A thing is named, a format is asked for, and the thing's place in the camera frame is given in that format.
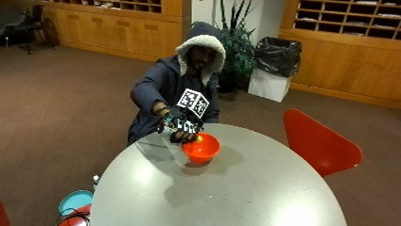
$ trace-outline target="red object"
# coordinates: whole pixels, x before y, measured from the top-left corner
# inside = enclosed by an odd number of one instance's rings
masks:
[[[10,226],[10,221],[2,203],[0,201],[0,226]]]
[[[359,147],[299,110],[287,109],[283,120],[289,149],[322,177],[361,163]]]
[[[221,149],[221,144],[209,134],[199,132],[198,136],[201,136],[201,141],[184,143],[181,148],[190,161],[201,164],[211,160]]]
[[[82,207],[77,208],[76,211],[73,211],[70,214],[73,213],[82,213],[82,212],[88,212],[90,213],[90,204],[84,205]],[[68,220],[65,220],[60,226],[86,226],[86,222],[82,218],[76,217],[76,218],[69,218]]]

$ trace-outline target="hood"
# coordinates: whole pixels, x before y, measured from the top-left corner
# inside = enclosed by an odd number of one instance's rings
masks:
[[[214,62],[207,65],[201,71],[201,82],[206,85],[213,73],[219,72],[225,60],[225,50],[221,44],[221,31],[205,22],[197,22],[191,27],[185,42],[177,47],[180,62],[180,75],[185,75],[186,72],[186,53],[191,46],[203,46],[215,50]]]

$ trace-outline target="man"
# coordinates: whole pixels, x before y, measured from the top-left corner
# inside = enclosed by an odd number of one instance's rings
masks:
[[[140,108],[129,127],[128,145],[154,133],[185,89],[202,94],[209,106],[202,114],[203,122],[218,122],[217,76],[222,68],[225,50],[219,42],[221,32],[207,23],[197,22],[185,42],[177,47],[177,55],[160,59],[137,82],[130,97]],[[177,142],[193,140],[194,134],[176,133]]]

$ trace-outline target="orange bowl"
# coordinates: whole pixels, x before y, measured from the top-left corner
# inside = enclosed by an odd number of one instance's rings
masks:
[[[221,149],[218,140],[209,134],[198,133],[202,140],[181,144],[182,151],[194,163],[205,163],[211,160]]]

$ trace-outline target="gray hoodie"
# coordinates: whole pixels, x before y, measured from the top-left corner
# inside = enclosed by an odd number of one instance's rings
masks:
[[[219,38],[221,32],[214,26],[197,22],[187,33],[184,44],[176,49],[178,54],[160,59],[142,75],[132,90],[134,103],[140,110],[129,127],[128,145],[158,129],[161,117],[152,113],[153,103],[165,102],[169,106],[176,105],[185,89],[201,92],[209,101],[209,106],[201,117],[202,121],[218,122],[215,72],[221,70],[225,59]],[[194,45],[209,47],[217,52],[214,62],[201,71],[199,79],[193,79],[185,75],[187,68],[186,52]]]

